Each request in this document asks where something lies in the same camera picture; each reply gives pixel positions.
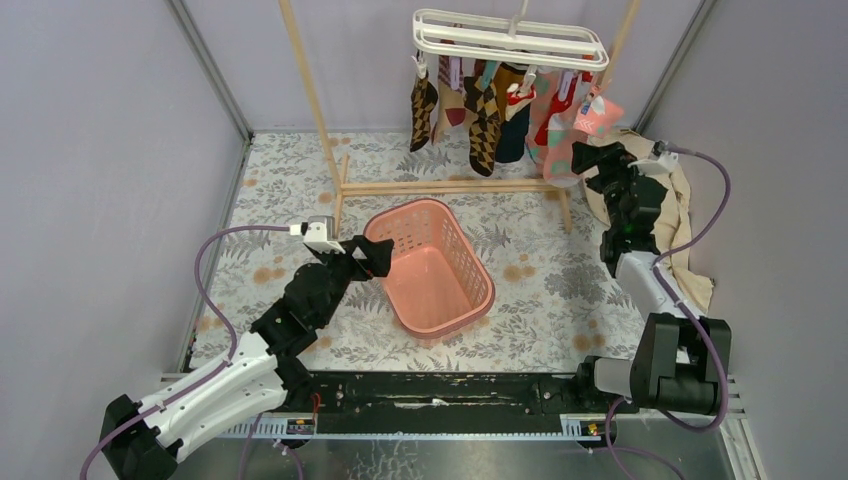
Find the pink laundry basket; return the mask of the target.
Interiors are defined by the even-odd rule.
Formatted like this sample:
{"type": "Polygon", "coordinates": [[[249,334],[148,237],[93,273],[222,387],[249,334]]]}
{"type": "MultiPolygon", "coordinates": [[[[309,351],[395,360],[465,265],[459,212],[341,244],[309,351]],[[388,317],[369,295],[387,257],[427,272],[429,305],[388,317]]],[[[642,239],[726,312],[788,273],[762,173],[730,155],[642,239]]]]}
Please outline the pink laundry basket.
{"type": "Polygon", "coordinates": [[[441,339],[492,308],[494,282],[445,203],[421,198],[385,210],[369,220],[364,235],[394,242],[381,285],[410,336],[441,339]]]}

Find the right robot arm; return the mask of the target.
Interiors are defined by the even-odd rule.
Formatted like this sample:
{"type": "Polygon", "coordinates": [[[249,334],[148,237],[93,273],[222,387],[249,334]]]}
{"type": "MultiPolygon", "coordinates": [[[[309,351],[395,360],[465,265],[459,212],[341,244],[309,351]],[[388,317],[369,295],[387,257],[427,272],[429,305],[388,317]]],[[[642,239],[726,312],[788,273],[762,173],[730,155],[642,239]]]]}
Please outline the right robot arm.
{"type": "Polygon", "coordinates": [[[583,410],[597,412],[619,395],[667,415],[720,422],[727,413],[731,329],[686,299],[665,265],[674,252],[661,252],[654,235],[668,194],[657,177],[674,170],[681,152],[657,142],[639,159],[620,142],[572,146],[573,173],[597,171],[586,187],[602,196],[609,218],[600,259],[645,320],[633,359],[589,356],[580,364],[573,396],[583,410]]]}

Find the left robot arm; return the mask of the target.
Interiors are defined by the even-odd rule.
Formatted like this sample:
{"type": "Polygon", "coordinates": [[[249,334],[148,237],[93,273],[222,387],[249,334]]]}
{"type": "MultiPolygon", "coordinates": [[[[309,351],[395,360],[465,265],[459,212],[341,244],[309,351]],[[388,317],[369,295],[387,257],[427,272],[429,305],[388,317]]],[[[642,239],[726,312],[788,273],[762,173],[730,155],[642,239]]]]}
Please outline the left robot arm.
{"type": "Polygon", "coordinates": [[[317,339],[353,282],[385,278],[395,243],[363,235],[333,253],[315,251],[283,296],[215,361],[141,400],[107,407],[96,448],[120,479],[168,479],[193,451],[251,416],[315,404],[298,356],[317,339]]]}

